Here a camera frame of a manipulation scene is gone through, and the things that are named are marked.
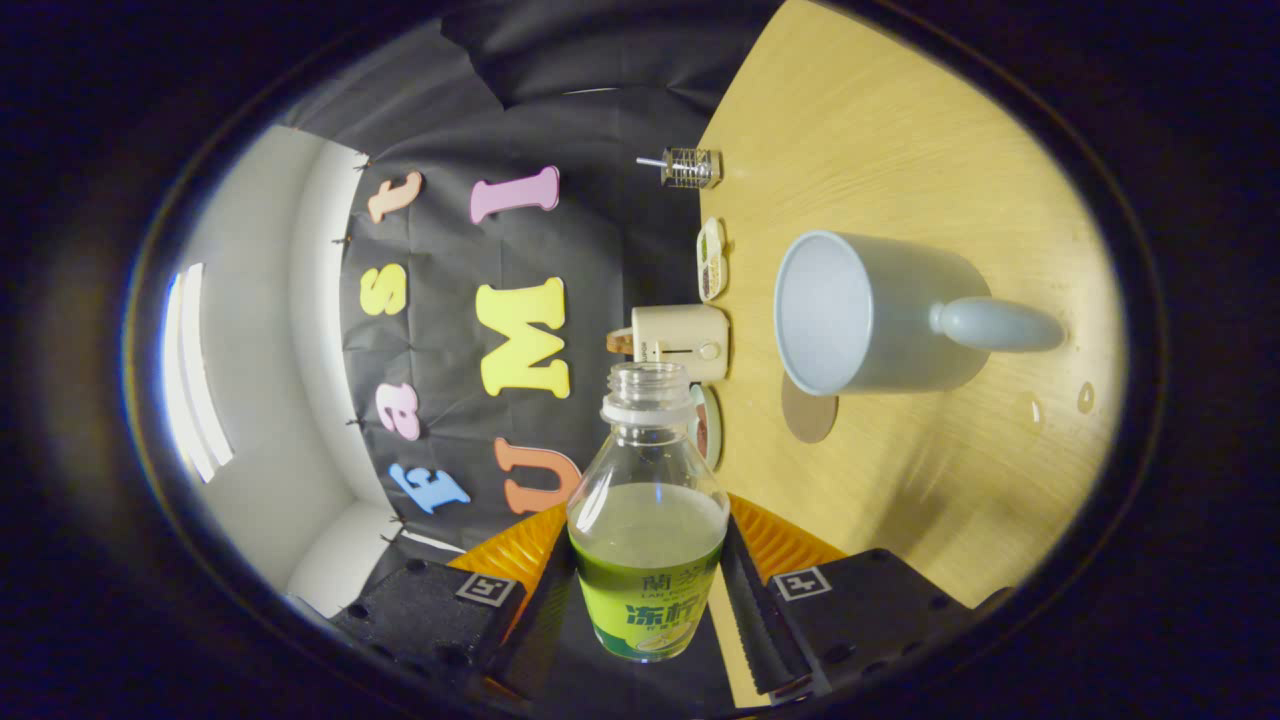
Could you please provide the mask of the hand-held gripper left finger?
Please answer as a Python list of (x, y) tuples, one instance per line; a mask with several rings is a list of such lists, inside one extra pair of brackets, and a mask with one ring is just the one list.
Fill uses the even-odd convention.
[(330, 623), (434, 685), (534, 701), (557, 655), (573, 565), (558, 505), (449, 562), (406, 559)]

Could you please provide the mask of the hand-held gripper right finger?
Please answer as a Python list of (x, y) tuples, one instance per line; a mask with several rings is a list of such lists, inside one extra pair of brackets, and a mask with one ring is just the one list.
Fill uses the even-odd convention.
[(739, 496), (719, 557), (758, 692), (773, 701), (858, 693), (987, 618), (884, 548), (849, 555)]

